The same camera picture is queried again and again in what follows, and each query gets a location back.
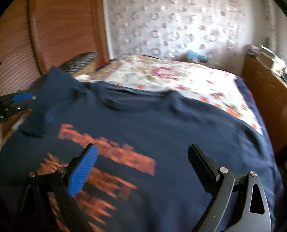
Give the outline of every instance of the metal screw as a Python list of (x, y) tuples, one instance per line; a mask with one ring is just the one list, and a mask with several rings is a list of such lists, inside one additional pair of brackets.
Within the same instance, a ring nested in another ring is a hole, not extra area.
[(253, 177), (256, 177), (256, 176), (257, 176), (257, 172), (251, 171), (251, 172), (250, 172), (250, 175), (253, 176)]
[(33, 171), (33, 172), (30, 172), (30, 173), (28, 174), (29, 178), (33, 178), (35, 175), (36, 175), (36, 173), (35, 173), (34, 171)]
[(57, 169), (57, 172), (58, 173), (64, 173), (66, 171), (66, 167), (59, 167), (58, 169)]
[(228, 173), (228, 169), (226, 167), (221, 167), (220, 172), (221, 173)]

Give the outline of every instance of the floral bedspread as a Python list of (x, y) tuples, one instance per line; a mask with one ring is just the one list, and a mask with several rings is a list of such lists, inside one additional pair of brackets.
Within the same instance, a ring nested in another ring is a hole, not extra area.
[(234, 74), (199, 64), (141, 55), (127, 55), (118, 61), (121, 65), (104, 81), (149, 91), (177, 90), (185, 97), (212, 104), (228, 112), (262, 133), (254, 113), (236, 86)]

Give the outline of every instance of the white wall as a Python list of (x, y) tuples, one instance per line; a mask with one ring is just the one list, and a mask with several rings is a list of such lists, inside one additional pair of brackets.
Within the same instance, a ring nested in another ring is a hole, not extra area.
[(278, 7), (276, 13), (277, 49), (279, 58), (287, 63), (287, 17)]
[(250, 0), (249, 10), (249, 31), (252, 32), (249, 42), (255, 46), (264, 45), (269, 37), (269, 21), (261, 0)]

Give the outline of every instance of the wooden cabinet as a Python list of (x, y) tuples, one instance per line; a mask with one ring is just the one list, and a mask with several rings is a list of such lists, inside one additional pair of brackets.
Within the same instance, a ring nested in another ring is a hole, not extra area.
[(287, 85), (259, 61), (246, 56), (242, 78), (253, 94), (276, 155), (287, 148)]

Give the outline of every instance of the t-shirt sleeve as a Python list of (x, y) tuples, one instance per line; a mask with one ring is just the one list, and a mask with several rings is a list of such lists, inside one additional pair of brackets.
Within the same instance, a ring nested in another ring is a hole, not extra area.
[(37, 93), (33, 112), (20, 126), (20, 131), (33, 137), (43, 137), (47, 111), (73, 99), (82, 84), (67, 72), (53, 67)]

